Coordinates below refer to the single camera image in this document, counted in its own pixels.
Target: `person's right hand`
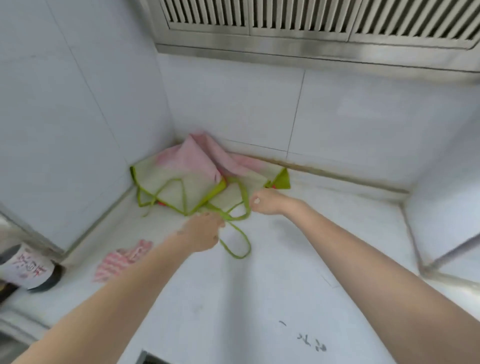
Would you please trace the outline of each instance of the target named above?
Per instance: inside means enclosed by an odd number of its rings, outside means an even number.
[[[265,215],[281,215],[287,210],[291,197],[271,188],[263,188],[250,198],[250,208]]]

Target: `hand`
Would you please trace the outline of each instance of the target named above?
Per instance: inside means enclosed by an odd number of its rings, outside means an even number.
[[[281,194],[275,189],[263,188],[255,192],[250,198],[252,211],[265,215],[284,214],[292,198]]]
[[[211,249],[218,242],[218,229],[225,227],[222,217],[216,212],[204,212],[188,220],[178,231],[189,249],[202,252]]]

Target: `person's right arm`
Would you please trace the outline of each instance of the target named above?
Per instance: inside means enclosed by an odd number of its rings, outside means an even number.
[[[303,232],[397,363],[480,363],[480,322],[400,264],[301,200],[263,189],[250,206]]]

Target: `metal frame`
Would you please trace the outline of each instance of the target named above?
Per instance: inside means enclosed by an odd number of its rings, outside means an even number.
[[[148,0],[148,7],[159,52],[305,68],[355,68],[441,82],[479,80],[478,44],[464,50],[187,32],[168,27],[159,0]]]

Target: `pink and white striped cloth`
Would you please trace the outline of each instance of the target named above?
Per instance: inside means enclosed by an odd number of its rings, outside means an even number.
[[[130,264],[135,263],[152,249],[153,242],[140,240],[132,249],[117,249],[101,261],[95,271],[93,282],[105,283],[111,277],[118,276]]]

